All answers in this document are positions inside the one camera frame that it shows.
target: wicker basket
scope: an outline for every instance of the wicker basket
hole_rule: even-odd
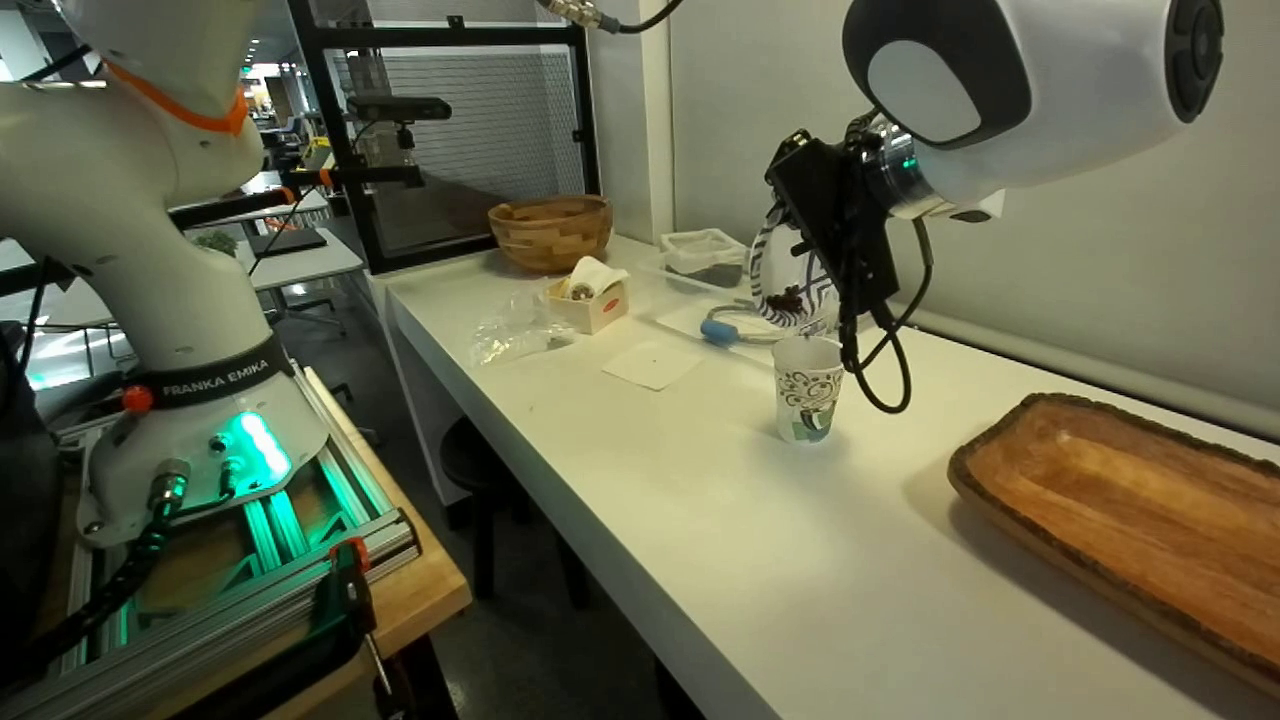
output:
[[[564,275],[580,256],[602,259],[613,211],[599,196],[549,196],[496,202],[489,228],[512,264]]]

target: green light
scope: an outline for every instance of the green light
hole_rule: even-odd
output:
[[[268,431],[268,425],[255,411],[239,411],[236,425],[255,449],[255,455],[268,462],[268,483],[279,483],[288,476],[288,455],[279,440]]]

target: clear plastic cup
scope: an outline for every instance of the clear plastic cup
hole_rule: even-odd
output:
[[[789,444],[820,449],[830,440],[841,398],[841,341],[782,335],[770,342],[776,431]]]

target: black mount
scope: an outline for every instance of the black mount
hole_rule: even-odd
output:
[[[890,325],[895,269],[885,231],[888,198],[871,164],[876,146],[881,134],[868,130],[868,118],[853,118],[841,142],[793,130],[764,173],[776,218],[801,228],[801,251],[813,251],[841,292],[842,369],[860,365],[855,316],[871,310],[881,326]]]

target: small white box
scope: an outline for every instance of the small white box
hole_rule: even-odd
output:
[[[599,296],[573,296],[564,275],[544,287],[544,303],[575,333],[593,335],[602,325],[628,316],[628,280],[606,282]]]
[[[737,287],[744,280],[746,249],[720,228],[697,228],[697,231],[665,231],[658,236],[665,264],[675,275]]]

